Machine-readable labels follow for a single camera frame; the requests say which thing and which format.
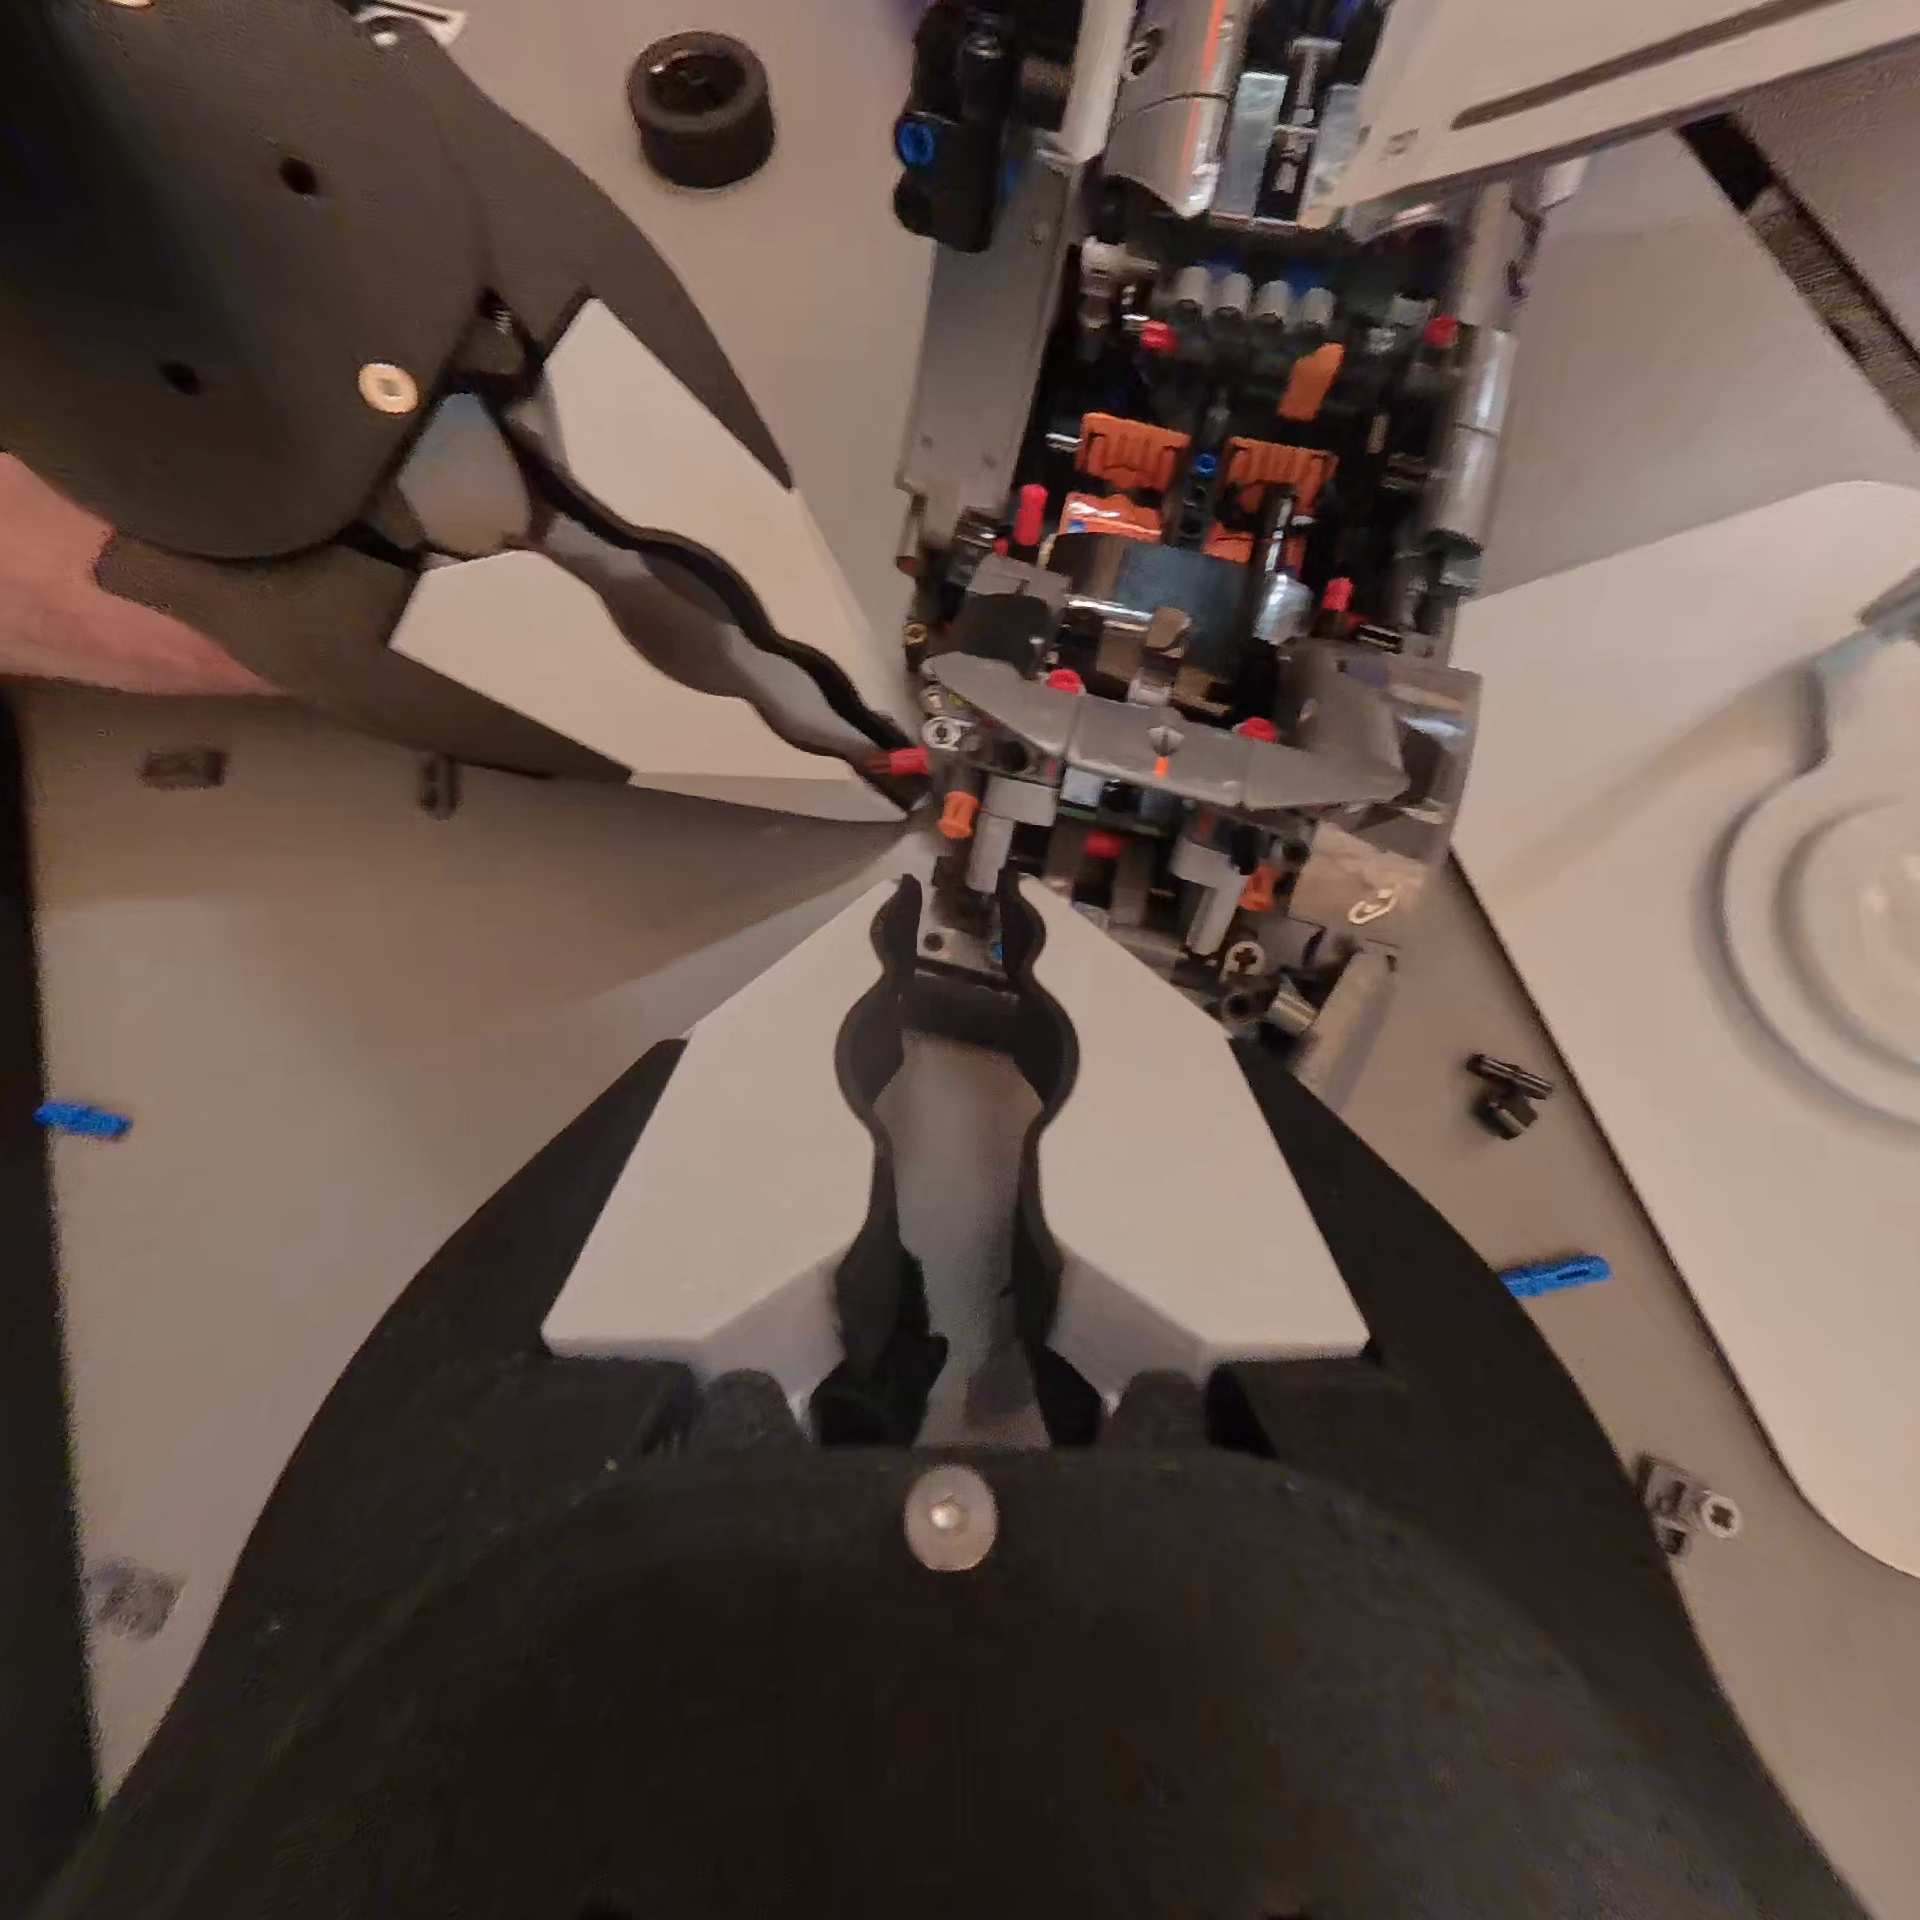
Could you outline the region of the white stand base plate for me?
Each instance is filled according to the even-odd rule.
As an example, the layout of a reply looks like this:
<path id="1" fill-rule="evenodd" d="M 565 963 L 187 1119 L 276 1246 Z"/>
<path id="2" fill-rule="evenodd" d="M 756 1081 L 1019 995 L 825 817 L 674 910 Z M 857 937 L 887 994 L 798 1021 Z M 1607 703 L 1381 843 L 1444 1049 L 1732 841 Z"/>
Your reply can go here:
<path id="1" fill-rule="evenodd" d="M 1915 570 L 1829 483 L 1478 600 L 1455 854 L 1795 1487 L 1917 1570 L 1917 784 L 1813 659 Z"/>

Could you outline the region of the metal stand bracket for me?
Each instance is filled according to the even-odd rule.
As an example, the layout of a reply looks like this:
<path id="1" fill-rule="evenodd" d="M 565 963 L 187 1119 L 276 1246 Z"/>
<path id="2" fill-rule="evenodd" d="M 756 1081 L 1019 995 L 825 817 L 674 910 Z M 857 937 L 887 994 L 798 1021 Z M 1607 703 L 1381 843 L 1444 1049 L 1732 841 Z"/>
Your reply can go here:
<path id="1" fill-rule="evenodd" d="M 1818 765 L 1868 782 L 1915 782 L 1917 573 L 1886 587 L 1852 633 L 1810 665 Z"/>

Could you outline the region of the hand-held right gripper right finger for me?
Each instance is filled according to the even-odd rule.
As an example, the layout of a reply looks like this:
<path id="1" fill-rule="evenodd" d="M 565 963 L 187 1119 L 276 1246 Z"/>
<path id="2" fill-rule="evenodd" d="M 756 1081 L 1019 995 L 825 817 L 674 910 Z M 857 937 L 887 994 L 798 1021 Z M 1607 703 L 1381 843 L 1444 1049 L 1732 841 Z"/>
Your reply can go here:
<path id="1" fill-rule="evenodd" d="M 1041 880 L 998 889 L 1015 1066 L 1015 1337 L 1046 1433 L 1141 1375 L 1355 1359 L 1369 1328 L 1227 1032 Z"/>

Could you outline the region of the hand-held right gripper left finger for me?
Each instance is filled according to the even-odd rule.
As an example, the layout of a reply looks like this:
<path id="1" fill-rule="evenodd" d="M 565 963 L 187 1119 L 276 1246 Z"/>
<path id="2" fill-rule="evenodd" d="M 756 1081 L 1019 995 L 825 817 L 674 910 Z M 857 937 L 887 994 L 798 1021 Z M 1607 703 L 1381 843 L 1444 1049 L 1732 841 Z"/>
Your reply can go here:
<path id="1" fill-rule="evenodd" d="M 762 1373 L 829 1439 L 922 1433 L 922 1263 L 877 1118 L 919 929 L 922 881 L 877 881 L 685 1032 L 550 1352 Z"/>

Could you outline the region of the grey lego car model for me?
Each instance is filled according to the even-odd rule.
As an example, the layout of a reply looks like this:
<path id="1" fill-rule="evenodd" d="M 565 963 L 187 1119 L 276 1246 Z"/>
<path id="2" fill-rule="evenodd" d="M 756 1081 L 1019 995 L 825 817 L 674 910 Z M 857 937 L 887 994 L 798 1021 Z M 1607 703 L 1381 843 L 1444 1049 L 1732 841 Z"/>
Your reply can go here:
<path id="1" fill-rule="evenodd" d="M 1387 5 L 922 5 L 894 211 L 926 966 L 1041 880 L 1295 1072 L 1449 854 L 1551 171 L 1332 207 Z"/>

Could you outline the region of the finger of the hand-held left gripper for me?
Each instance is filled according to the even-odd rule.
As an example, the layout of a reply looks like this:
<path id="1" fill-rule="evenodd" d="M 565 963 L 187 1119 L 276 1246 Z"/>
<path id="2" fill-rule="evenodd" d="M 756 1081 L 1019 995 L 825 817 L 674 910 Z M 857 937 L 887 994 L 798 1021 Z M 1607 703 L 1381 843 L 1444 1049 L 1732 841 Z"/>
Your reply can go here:
<path id="1" fill-rule="evenodd" d="M 862 773 L 781 741 L 747 701 L 669 678 L 550 559 L 513 550 L 427 568 L 391 646 L 611 759 L 638 789 L 842 825 L 905 817 Z"/>
<path id="2" fill-rule="evenodd" d="M 529 393 L 446 395 L 397 494 L 426 542 L 415 584 L 524 550 L 589 584 L 669 678 L 747 701 L 781 741 L 862 775 L 905 743 L 898 649 L 802 494 L 602 301 Z"/>

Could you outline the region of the dark grey lego connector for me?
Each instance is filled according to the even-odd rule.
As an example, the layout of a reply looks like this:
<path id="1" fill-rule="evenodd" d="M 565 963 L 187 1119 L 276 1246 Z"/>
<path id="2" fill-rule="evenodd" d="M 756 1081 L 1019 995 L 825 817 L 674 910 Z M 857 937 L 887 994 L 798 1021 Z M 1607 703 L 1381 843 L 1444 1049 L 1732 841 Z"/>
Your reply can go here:
<path id="1" fill-rule="evenodd" d="M 1670 1461 L 1641 1453 L 1633 1481 L 1652 1541 L 1666 1558 L 1681 1561 L 1703 1537 L 1731 1543 L 1741 1536 L 1745 1512 L 1738 1499 Z"/>

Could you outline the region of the person's left hand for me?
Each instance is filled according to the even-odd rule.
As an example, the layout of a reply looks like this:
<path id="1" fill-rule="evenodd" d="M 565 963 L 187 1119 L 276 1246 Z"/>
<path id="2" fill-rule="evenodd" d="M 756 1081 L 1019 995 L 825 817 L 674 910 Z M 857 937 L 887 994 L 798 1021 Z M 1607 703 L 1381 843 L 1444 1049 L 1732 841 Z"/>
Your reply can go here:
<path id="1" fill-rule="evenodd" d="M 110 594 L 110 525 L 2 455 L 2 673 L 141 696 L 275 696 L 212 639 Z"/>

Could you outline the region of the black lego tire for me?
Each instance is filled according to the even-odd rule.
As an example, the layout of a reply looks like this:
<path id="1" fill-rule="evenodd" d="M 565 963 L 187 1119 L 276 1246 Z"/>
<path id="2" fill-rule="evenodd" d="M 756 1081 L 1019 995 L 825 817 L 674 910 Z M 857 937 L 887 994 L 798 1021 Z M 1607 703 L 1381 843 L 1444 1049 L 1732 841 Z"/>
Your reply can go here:
<path id="1" fill-rule="evenodd" d="M 660 35 L 635 55 L 626 90 L 639 154 L 669 184 L 738 184 L 774 153 L 772 89 L 742 39 L 723 32 Z"/>

